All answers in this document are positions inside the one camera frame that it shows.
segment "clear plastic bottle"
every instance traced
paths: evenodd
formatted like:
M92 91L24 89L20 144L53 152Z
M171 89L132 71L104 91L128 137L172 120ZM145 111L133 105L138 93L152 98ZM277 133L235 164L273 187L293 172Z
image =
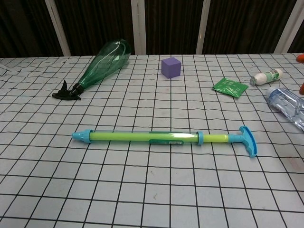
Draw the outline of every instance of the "clear plastic bottle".
M270 87L267 101L304 131L304 100L285 88Z

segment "purple cube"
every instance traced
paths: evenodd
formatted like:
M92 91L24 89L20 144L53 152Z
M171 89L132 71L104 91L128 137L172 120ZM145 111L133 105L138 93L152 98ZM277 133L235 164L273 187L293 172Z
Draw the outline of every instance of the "purple cube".
M176 58L167 58L161 61L161 73L167 78L181 75L181 62Z

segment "table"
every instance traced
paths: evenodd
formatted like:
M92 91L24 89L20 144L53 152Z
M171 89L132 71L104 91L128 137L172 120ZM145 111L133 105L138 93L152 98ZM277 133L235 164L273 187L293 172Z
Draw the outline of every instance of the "table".
M166 79L161 59L129 64L81 95L51 94L84 73L88 57L0 59L0 227L301 227L304 134L269 107L270 84L239 98L211 87L223 76L281 68L272 86L299 94L304 65L296 54L176 55L181 76ZM258 143L85 144L84 129L238 133Z

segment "green bottle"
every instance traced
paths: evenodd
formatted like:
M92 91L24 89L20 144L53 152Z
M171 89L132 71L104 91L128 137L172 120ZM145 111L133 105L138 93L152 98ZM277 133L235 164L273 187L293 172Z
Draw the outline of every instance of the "green bottle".
M106 43L71 91L67 90L67 83L64 80L62 88L52 96L60 100L80 99L79 95L85 89L122 68L128 61L130 54L131 47L124 39Z

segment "green packet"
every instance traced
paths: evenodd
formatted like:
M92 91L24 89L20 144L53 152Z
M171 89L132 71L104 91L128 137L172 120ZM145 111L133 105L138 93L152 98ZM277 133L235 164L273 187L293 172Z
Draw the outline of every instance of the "green packet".
M234 97L240 97L242 93L248 88L248 86L237 81L223 78L212 88L224 94L229 94Z

